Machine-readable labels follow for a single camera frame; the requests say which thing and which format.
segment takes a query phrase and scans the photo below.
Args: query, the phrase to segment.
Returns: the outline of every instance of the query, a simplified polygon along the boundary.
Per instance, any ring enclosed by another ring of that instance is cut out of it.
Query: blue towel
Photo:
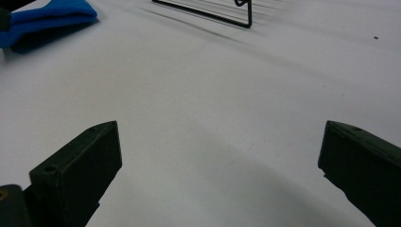
[[[40,9],[13,12],[9,30],[0,31],[0,48],[12,46],[29,32],[89,23],[96,17],[96,11],[85,0],[52,0]]]

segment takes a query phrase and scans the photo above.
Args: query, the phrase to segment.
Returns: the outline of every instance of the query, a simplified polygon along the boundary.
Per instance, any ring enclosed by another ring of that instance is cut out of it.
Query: white tabletop
[[[117,120],[90,227],[373,226],[317,162],[327,120],[401,146],[400,1],[255,0],[251,29],[90,4],[98,23],[0,52],[0,185]]]

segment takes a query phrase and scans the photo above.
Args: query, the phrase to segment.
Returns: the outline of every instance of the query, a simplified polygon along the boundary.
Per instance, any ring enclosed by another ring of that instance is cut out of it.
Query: black wire frame
[[[252,22],[253,22],[253,17],[252,17],[252,0],[234,0],[235,4],[238,7],[242,7],[243,5],[247,4],[248,5],[248,23],[242,23],[239,21],[235,21],[233,19],[227,18],[227,17],[222,17],[210,12],[206,12],[206,11],[202,11],[202,10],[198,10],[198,9],[192,9],[192,8],[188,8],[188,7],[184,7],[182,5],[178,5],[178,4],[174,4],[174,3],[170,3],[170,2],[165,2],[162,0],[152,0],[152,2],[157,3],[157,4],[161,4],[161,5],[165,5],[167,7],[171,7],[171,8],[175,8],[175,9],[180,9],[183,11],[189,11],[204,17],[209,17],[212,19],[215,19],[217,21],[221,21],[230,25],[234,25],[234,26],[241,26],[241,27],[245,27],[245,28],[250,28],[252,26]]]

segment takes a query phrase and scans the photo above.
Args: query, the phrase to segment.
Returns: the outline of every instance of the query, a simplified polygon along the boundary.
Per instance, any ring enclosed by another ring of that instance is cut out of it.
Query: blue cloth
[[[96,11],[85,0],[52,0],[40,9],[13,12],[9,30],[0,31],[0,48],[15,44],[29,32],[93,22],[96,17]]]

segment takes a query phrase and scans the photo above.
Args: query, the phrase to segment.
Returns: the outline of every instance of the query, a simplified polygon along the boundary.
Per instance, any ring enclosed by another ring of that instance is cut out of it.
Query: screw hole
[[[47,173],[55,172],[57,170],[57,168],[58,167],[56,165],[48,166],[44,169],[44,172],[47,172]]]

